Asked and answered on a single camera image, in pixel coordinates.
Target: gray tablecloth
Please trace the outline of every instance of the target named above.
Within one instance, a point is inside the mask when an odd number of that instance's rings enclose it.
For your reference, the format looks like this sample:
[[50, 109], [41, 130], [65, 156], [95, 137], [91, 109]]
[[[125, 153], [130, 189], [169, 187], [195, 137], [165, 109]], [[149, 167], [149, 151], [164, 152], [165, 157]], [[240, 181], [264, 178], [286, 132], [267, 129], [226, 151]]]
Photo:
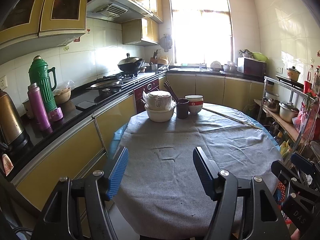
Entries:
[[[249, 121], [241, 112], [209, 108]], [[209, 159], [239, 178], [260, 175], [274, 192], [271, 163], [281, 155], [265, 132], [201, 110], [180, 120], [155, 123], [143, 112], [130, 119], [119, 147], [129, 150], [129, 163], [114, 201], [134, 231], [159, 239], [204, 236], [215, 202], [205, 193], [192, 160], [201, 146]], [[238, 198], [235, 227], [241, 219]]]

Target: microwave oven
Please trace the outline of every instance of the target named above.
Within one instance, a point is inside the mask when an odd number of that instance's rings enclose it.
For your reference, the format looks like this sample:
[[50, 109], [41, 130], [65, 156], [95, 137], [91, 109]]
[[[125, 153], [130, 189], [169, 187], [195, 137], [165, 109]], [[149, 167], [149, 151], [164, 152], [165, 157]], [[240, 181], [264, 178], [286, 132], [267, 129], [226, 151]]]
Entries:
[[247, 75], [264, 77], [267, 71], [267, 64], [252, 58], [239, 57], [238, 71]]

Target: brown kettle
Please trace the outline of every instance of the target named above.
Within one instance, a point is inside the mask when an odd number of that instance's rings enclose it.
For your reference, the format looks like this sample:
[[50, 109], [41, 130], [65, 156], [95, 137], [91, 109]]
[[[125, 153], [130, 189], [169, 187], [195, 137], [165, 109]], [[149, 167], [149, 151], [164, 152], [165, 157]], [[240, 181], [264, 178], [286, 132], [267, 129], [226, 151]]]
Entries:
[[28, 134], [7, 92], [0, 89], [0, 141], [9, 147], [9, 151], [23, 147]]

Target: potted plant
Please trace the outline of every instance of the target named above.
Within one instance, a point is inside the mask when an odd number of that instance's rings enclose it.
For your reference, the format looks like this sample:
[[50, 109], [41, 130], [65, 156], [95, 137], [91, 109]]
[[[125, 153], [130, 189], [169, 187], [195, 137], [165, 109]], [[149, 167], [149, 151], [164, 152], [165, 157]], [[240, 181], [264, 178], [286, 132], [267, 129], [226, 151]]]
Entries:
[[240, 49], [240, 50], [239, 50], [239, 54], [240, 54], [240, 55], [242, 54], [242, 57], [253, 58], [252, 52], [249, 51], [248, 49], [245, 49], [245, 50]]

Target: green thermos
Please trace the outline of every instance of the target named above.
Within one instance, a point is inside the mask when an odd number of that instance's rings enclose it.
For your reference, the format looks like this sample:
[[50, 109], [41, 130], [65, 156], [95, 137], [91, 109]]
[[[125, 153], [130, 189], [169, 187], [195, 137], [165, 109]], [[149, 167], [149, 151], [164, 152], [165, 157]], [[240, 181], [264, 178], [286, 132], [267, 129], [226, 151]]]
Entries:
[[[49, 72], [53, 73], [54, 87], [51, 87]], [[41, 97], [44, 108], [47, 113], [57, 108], [52, 91], [57, 87], [56, 69], [52, 67], [48, 69], [48, 64], [41, 58], [36, 56], [29, 68], [30, 84], [37, 83], [40, 88]]]

